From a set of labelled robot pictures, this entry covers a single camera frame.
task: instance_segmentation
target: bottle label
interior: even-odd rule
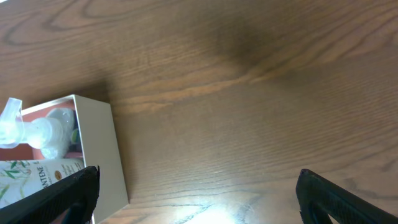
[[[84,168],[83,159],[0,162],[0,208]]]

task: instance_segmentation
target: black plastic part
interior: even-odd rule
[[[398,223],[390,213],[349,193],[318,174],[301,170],[296,185],[300,214],[304,224]]]
[[[99,192],[100,168],[86,167],[0,209],[0,223],[50,223],[68,209],[62,223],[86,223],[91,220]]]

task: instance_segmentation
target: wood grain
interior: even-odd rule
[[[397,31],[386,0],[8,0],[0,103],[111,103],[105,223],[301,223],[301,168],[398,215]]]

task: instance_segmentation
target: plastic bottle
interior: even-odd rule
[[[83,159],[0,161],[0,208],[84,168]]]
[[[55,108],[45,118],[23,122],[22,100],[9,98],[0,116],[0,148],[12,149],[21,143],[40,149],[46,159],[60,159],[68,151],[75,124],[73,110]]]

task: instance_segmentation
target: open box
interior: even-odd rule
[[[70,95],[22,110],[24,121],[45,116],[54,108],[76,111],[81,151],[68,153],[68,157],[82,157],[86,166],[100,166],[99,198],[93,214],[93,223],[99,223],[128,204],[126,186],[120,161],[118,142],[114,130],[111,107],[108,103]],[[27,144],[15,149],[0,150],[1,160],[44,159],[40,150]]]

